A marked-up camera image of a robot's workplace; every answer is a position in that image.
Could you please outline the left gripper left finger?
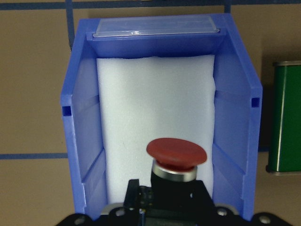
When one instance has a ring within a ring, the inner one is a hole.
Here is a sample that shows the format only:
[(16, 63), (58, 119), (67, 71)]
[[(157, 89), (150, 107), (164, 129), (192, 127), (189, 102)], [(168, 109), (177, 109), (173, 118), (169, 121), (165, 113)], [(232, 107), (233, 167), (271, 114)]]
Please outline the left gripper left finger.
[(140, 184), (139, 179), (131, 179), (127, 185), (127, 191), (123, 206), (129, 210), (135, 210), (140, 203)]

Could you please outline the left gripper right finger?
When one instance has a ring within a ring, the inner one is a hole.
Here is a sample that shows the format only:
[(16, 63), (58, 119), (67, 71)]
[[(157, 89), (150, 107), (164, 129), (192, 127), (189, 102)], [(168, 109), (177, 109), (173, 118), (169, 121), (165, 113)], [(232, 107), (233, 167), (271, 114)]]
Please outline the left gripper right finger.
[(190, 202), (192, 207), (215, 207), (206, 186), (202, 180), (193, 180), (191, 183)]

